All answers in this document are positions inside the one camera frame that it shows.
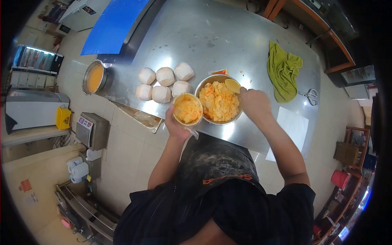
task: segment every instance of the cabinet door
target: cabinet door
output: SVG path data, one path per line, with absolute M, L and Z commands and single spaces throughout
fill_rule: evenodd
M 46 77 L 45 87 L 54 86 L 54 83 L 55 83 L 55 78 L 53 76 L 47 76 Z
M 37 83 L 35 84 L 35 87 L 36 88 L 43 88 L 43 87 L 45 87 L 45 81 L 46 81 L 46 76 L 38 75 Z
M 38 77 L 37 74 L 29 74 L 29 76 L 27 77 L 27 87 L 35 88 L 37 77 Z
M 27 86 L 27 77 L 28 73 L 21 72 L 18 80 L 18 86 L 19 87 L 26 87 Z
M 12 75 L 11 75 L 10 85 L 12 85 L 13 87 L 17 87 L 18 86 L 19 77 L 20 77 L 20 72 L 13 71 Z

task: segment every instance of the paper cup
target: paper cup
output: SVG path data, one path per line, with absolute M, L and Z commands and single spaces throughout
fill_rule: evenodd
M 197 98 L 197 97 L 194 96 L 193 94 L 190 94 L 190 93 L 182 93 L 182 94 L 180 94 L 179 96 L 177 96 L 177 97 L 173 100 L 174 110 L 176 110 L 176 105 L 178 105 L 178 103 L 180 103 L 180 102 L 183 101 L 184 99 L 187 99 L 187 100 L 191 99 L 191 100 L 197 101 L 198 104 L 199 104 L 199 106 L 200 106 L 201 114 L 199 115 L 199 117 L 198 117 L 196 120 L 194 120 L 194 121 L 192 121 L 192 122 L 189 122 L 189 123 L 185 123 L 185 122 L 181 121 L 180 119 L 178 119 L 178 118 L 175 116 L 174 113 L 173 113 L 173 117 L 174 117 L 180 124 L 182 124 L 182 125 L 184 125 L 184 126 L 193 126 L 193 125 L 198 124 L 198 123 L 201 121 L 201 119 L 203 118 L 203 106 L 201 105 L 201 102 L 200 102 L 199 98 Z

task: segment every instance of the stainless steel table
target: stainless steel table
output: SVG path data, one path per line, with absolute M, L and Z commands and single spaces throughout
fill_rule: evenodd
M 267 73 L 269 40 L 278 42 L 286 52 L 303 59 L 297 77 L 298 90 L 316 89 L 320 94 L 320 63 L 314 51 L 275 23 L 215 1 L 167 0 L 154 17 L 144 39 L 139 37 L 138 48 L 138 41 L 132 43 L 132 39 L 138 38 L 138 32 L 142 33 L 145 18 L 120 54 L 98 56 L 110 66 L 113 77 L 113 82 L 106 84 L 98 95 L 165 118 L 170 103 L 145 102 L 135 97 L 141 68 L 150 67 L 157 71 L 161 67 L 174 68 L 180 62 L 187 62 L 195 72 L 188 81 L 193 90 L 211 71 L 228 69 L 229 75 L 245 88 L 267 93 L 275 118 L 279 106 L 282 106 L 309 119 L 302 149 L 302 155 L 306 157 L 316 127 L 318 106 L 309 105 L 307 98 L 300 95 L 290 103 L 276 102 Z M 260 153 L 267 154 L 269 149 L 266 138 L 245 113 L 225 126 L 202 121 L 196 129 Z

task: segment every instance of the blue board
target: blue board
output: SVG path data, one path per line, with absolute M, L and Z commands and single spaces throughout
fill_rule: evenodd
M 118 54 L 136 18 L 150 0 L 112 0 L 97 20 L 80 55 Z

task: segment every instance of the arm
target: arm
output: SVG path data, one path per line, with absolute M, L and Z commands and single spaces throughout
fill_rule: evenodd
M 246 115 L 267 138 L 276 158 L 285 186 L 303 183 L 310 186 L 301 153 L 286 132 L 279 126 L 271 112 L 271 103 L 263 91 L 241 87 L 241 103 Z
M 189 131 L 183 129 L 180 124 L 173 120 L 173 111 L 173 106 L 166 111 L 165 125 L 170 136 L 161 158 L 150 175 L 148 190 L 154 189 L 157 185 L 166 183 L 173 178 L 180 162 L 182 147 L 190 135 Z

